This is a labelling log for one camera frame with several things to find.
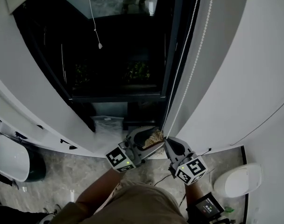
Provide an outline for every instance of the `cable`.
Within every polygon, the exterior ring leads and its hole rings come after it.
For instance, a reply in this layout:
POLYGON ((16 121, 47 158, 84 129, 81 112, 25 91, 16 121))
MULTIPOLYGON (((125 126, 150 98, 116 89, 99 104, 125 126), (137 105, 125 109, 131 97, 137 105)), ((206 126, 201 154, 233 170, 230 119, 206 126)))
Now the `cable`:
MULTIPOLYGON (((193 74, 194 74, 194 71, 195 71, 195 68, 196 68, 196 65, 197 65, 197 62, 198 62, 198 58, 199 58, 199 55, 200 55, 200 52, 201 52, 202 44, 203 44, 203 41, 204 41, 204 37, 205 37, 205 35, 206 35, 206 29, 207 29, 209 17, 210 17, 211 10, 212 10, 212 4, 213 4, 213 0, 210 0, 209 8, 208 8, 207 16, 206 16, 206 22, 205 22, 204 30, 203 30, 203 33, 202 33, 201 42, 200 42, 200 45, 199 45, 199 47, 198 47, 198 52, 197 52, 197 55, 196 55, 196 59, 195 59, 195 62, 194 62, 194 65, 193 65, 193 68, 192 68, 192 71, 191 71, 191 74, 190 74, 190 77, 189 77, 189 80, 188 80, 188 84, 187 84, 187 86, 186 86, 186 88, 185 88, 184 95, 183 95, 183 97, 182 97, 182 99, 181 99, 181 102, 180 102, 180 104, 179 104, 178 110, 177 110, 177 112, 176 112, 176 115, 175 115, 174 120, 173 120, 173 122, 172 122, 172 125, 171 125, 171 127, 170 127, 170 130, 169 130, 169 132, 168 132, 168 134, 167 134, 167 138, 169 137, 170 132, 171 132, 173 126, 174 126, 175 120, 176 120, 176 118, 178 117, 180 108, 181 108, 181 106, 182 106, 182 104, 183 104, 183 102, 184 102, 184 99, 185 99, 186 93, 187 93, 187 91, 188 91, 188 88, 189 88, 189 85, 190 85, 192 76, 193 76, 193 74)), ((182 52, 182 55, 181 55, 181 58, 180 58, 180 63, 181 63, 181 59, 182 59, 182 57, 183 57, 184 51, 185 51, 185 45, 184 45, 184 49, 183 49, 183 52, 182 52)), ((169 106, 170 106, 170 101, 171 101, 171 97, 172 97, 174 85, 175 85, 175 80, 174 80, 173 87, 172 87, 172 90, 171 90, 171 96, 170 96, 170 100, 169 100, 169 104, 168 104, 167 110, 169 109, 169 106)))
POLYGON ((179 207, 180 207, 180 205, 183 203, 183 201, 184 201, 184 199, 185 199, 185 196, 186 196, 186 194, 184 195, 183 199, 181 200, 181 202, 180 202, 180 204, 179 204, 179 207))
POLYGON ((169 177, 169 176, 171 176, 172 174, 169 174, 169 175, 167 175, 167 176, 165 176, 161 181, 163 181, 166 177, 169 177))
MULTIPOLYGON (((99 35, 97 34, 97 31, 96 31, 96 24, 95 24, 95 20, 94 20, 94 16, 93 16, 93 12, 92 12, 92 7, 91 7, 91 2, 90 2, 90 0, 89 0, 89 5, 90 5, 90 11, 91 11, 92 19, 93 19, 93 22, 94 22, 94 31, 95 31, 96 36, 97 36, 97 39, 98 39, 98 41, 99 41, 99 35)), ((101 44, 100 41, 99 41, 99 49, 101 49, 102 47, 103 47, 103 46, 102 46, 102 44, 101 44)))
POLYGON ((258 129, 260 126, 262 126, 265 122, 267 122, 275 113, 277 113, 278 110, 280 110, 282 108, 282 106, 284 105, 284 103, 282 105, 280 105, 280 107, 278 109, 275 110, 274 113, 271 114, 271 116, 269 116, 263 123, 261 123, 258 127, 256 127, 254 130, 252 130, 250 133, 248 133, 245 137, 241 138, 239 141, 235 142, 234 144, 231 144, 230 146, 236 145, 238 142, 242 141, 244 138, 248 137, 250 134, 252 134, 256 129, 258 129))
POLYGON ((191 28, 192 28, 192 24, 193 24, 193 21, 194 21, 194 15, 195 15, 197 3, 198 3, 198 0, 196 0, 196 2, 195 2, 195 6, 194 6, 192 18, 191 18, 191 23, 190 23, 189 30, 188 30, 188 34, 187 34, 187 37, 186 37, 186 39, 185 39, 184 48, 183 48, 183 51, 182 51, 181 56, 180 56, 180 59, 179 59, 178 68, 177 68, 176 73, 175 73, 174 82, 173 82, 173 86, 172 86, 171 94, 170 94, 170 99, 169 99, 169 102, 168 102, 166 118, 165 118, 165 121, 164 121, 164 123, 163 123, 162 130, 164 129, 164 126, 165 126, 165 123, 166 123, 166 120, 167 120, 167 117, 168 117, 168 112, 169 112, 169 108, 170 108, 170 103, 171 103, 171 98, 172 98, 172 94, 173 94, 173 90, 174 90, 176 78, 177 78, 177 76, 178 76, 179 67, 180 67, 180 65, 181 65, 181 61, 182 61, 182 59, 183 59, 183 55, 184 55, 184 51, 185 51, 185 46, 186 46, 186 44, 187 44, 187 41, 188 41, 188 38, 189 38, 189 35, 190 35, 190 31, 191 31, 191 28))
POLYGON ((200 156, 205 155, 206 153, 208 153, 208 152, 211 151, 211 150, 212 150, 212 148, 210 147, 204 154, 202 154, 202 155, 200 155, 200 156))
POLYGON ((212 171, 209 171, 206 175, 208 175, 208 183, 211 183, 211 172, 213 172, 215 169, 213 169, 212 171))

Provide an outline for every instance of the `marble floor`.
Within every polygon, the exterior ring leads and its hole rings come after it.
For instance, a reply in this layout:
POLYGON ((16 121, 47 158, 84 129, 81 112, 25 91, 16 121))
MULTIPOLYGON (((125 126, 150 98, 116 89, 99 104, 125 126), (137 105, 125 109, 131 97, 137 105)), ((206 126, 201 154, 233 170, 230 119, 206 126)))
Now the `marble floor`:
MULTIPOLYGON (((90 0, 92 11, 94 17, 103 17, 103 16, 111 16, 111 15, 119 15, 121 14, 122 2, 123 0, 90 0)), ((138 9, 138 1, 129 6, 128 13, 135 14, 139 13, 138 9)), ((149 9, 149 13, 153 15, 156 10, 157 0, 146 0, 146 6, 149 9)))
MULTIPOLYGON (((63 154, 45 149, 40 149, 40 153, 47 166, 45 179, 39 182, 18 183, 20 190, 0 182, 2 205, 21 211, 42 212, 43 208, 53 211, 56 203, 64 206, 69 201, 75 201, 85 188, 110 168, 106 159, 102 158, 63 154)), ((213 192, 212 184, 222 173, 243 164, 240 148, 204 155, 203 158, 210 172, 198 181, 204 194, 213 192)), ((170 174, 169 164, 169 160, 148 160, 143 166, 128 171, 124 178, 154 184, 170 174)), ((178 178, 173 179, 172 176, 167 177, 157 186, 170 192, 178 203, 185 194, 183 182, 178 178)), ((235 220, 237 224, 242 223, 244 196, 238 198, 221 198, 217 194, 214 196, 223 207, 229 206, 234 209, 225 216, 235 220)), ((185 209, 184 201, 180 206, 184 217, 187 216, 185 209)))

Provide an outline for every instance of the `white chair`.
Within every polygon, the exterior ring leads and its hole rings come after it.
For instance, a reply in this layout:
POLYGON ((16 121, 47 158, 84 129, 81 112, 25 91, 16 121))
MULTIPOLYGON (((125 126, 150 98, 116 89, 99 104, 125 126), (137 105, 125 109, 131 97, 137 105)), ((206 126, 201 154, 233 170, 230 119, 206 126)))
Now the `white chair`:
POLYGON ((222 174, 213 189, 222 197, 242 196, 257 189, 262 183, 262 176, 260 164, 246 164, 222 174))

